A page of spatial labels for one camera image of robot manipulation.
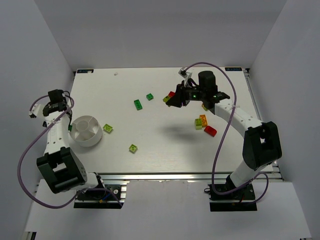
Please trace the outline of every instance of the green lego brick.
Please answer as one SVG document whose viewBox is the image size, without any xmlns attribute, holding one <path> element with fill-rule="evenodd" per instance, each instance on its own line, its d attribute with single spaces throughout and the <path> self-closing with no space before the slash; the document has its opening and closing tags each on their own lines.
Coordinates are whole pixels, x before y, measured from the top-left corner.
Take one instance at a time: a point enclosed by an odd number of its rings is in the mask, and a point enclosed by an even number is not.
<svg viewBox="0 0 320 240">
<path fill-rule="evenodd" d="M 113 130 L 113 127 L 106 124 L 103 126 L 103 130 L 105 130 L 107 133 L 111 133 L 111 131 Z"/>
<path fill-rule="evenodd" d="M 201 107 L 205 110 L 208 111 L 208 109 L 206 109 L 205 105 L 202 103 Z"/>
<path fill-rule="evenodd" d="M 129 147 L 129 151 L 132 152 L 133 154 L 138 150 L 138 147 L 136 145 L 131 144 Z"/>
<path fill-rule="evenodd" d="M 150 101 L 150 100 L 154 99 L 154 96 L 153 96 L 151 93 L 149 93 L 149 94 L 146 96 L 146 98 Z"/>
<path fill-rule="evenodd" d="M 166 103 L 166 102 L 168 102 L 169 99 L 170 99 L 170 97 L 169 97 L 169 96 L 166 96 L 166 97 L 163 99 L 163 101 Z"/>
<path fill-rule="evenodd" d="M 136 108 L 138 111 L 142 109 L 142 105 L 141 105 L 139 99 L 134 100 L 133 102 L 134 102 L 135 108 Z"/>
<path fill-rule="evenodd" d="M 196 118 L 194 120 L 194 126 L 196 130 L 201 130 L 202 129 L 202 121 L 201 118 Z"/>
</svg>

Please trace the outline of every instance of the white bowl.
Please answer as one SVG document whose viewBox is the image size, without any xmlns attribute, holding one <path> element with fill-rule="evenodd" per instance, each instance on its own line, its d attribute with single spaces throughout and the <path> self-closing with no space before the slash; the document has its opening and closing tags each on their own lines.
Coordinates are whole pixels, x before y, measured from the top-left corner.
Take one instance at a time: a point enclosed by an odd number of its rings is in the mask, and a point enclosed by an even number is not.
<svg viewBox="0 0 320 240">
<path fill-rule="evenodd" d="M 92 147 L 102 137 L 99 122 L 93 116 L 81 116 L 73 121 L 71 138 L 82 147 Z"/>
</svg>

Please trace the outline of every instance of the white wall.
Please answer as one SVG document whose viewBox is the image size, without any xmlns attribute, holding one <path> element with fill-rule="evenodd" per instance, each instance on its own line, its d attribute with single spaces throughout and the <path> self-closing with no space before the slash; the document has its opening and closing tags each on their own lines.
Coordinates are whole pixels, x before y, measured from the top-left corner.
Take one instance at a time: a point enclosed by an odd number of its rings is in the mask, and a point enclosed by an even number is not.
<svg viewBox="0 0 320 240">
<path fill-rule="evenodd" d="M 320 239 L 320 1 L 288 0 L 251 68 L 265 121 L 278 125 L 281 173 Z"/>
<path fill-rule="evenodd" d="M 29 118 L 29 107 L 50 90 L 70 89 L 73 74 L 33 0 L 0 1 L 0 33 L 0 238 L 18 240 L 31 200 L 19 186 L 17 164 L 43 130 L 42 122 Z M 22 165 L 30 191 L 36 189 L 36 159 L 44 142 L 31 149 Z"/>
<path fill-rule="evenodd" d="M 35 0 L 73 70 L 250 67 L 286 0 Z"/>
</svg>

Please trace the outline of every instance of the black mounting plate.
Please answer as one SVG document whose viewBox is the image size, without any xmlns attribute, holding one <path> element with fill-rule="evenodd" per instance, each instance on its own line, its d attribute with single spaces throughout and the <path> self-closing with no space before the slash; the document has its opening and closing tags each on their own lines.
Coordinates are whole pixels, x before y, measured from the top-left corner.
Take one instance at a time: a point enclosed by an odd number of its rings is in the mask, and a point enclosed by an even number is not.
<svg viewBox="0 0 320 240">
<path fill-rule="evenodd" d="M 225 184 L 215 184 L 218 192 L 224 189 Z M 210 189 L 210 212 L 247 212 L 257 211 L 257 204 L 245 201 L 254 201 L 256 199 L 255 191 L 252 184 L 241 189 L 238 194 L 218 195 L 214 193 L 212 185 Z"/>
<path fill-rule="evenodd" d="M 117 194 L 114 194 L 118 199 L 121 198 L 121 186 L 120 184 L 105 184 L 106 189 L 110 191 L 118 190 Z M 109 193 L 106 191 L 86 191 L 79 194 L 75 199 L 73 208 L 75 209 L 121 209 L 122 207 L 110 194 L 102 203 L 99 202 Z"/>
</svg>

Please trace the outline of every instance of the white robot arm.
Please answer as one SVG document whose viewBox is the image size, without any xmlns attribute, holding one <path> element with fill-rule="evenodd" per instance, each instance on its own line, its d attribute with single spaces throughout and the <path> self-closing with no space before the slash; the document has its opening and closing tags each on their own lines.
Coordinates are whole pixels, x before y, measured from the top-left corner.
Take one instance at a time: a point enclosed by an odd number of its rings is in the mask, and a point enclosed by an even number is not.
<svg viewBox="0 0 320 240">
<path fill-rule="evenodd" d="M 43 106 L 36 104 L 29 113 L 31 118 L 44 118 L 43 125 L 54 125 L 47 132 L 44 155 L 36 160 L 38 169 L 55 194 L 68 190 L 87 190 L 99 186 L 104 188 L 96 173 L 87 173 L 83 164 L 69 146 L 68 128 L 72 112 L 69 111 L 58 121 L 57 117 L 67 109 L 67 100 L 62 90 L 48 92 L 50 102 Z"/>
<path fill-rule="evenodd" d="M 212 71 L 198 74 L 197 85 L 190 74 L 180 71 L 185 80 L 176 86 L 175 95 L 166 105 L 181 108 L 190 101 L 202 101 L 213 114 L 229 121 L 233 103 L 224 92 L 218 91 L 216 77 Z M 238 168 L 227 177 L 225 189 L 230 191 L 253 179 L 262 169 L 282 156 L 278 128 L 273 122 L 264 123 L 236 107 L 231 126 L 244 138 L 243 161 Z"/>
</svg>

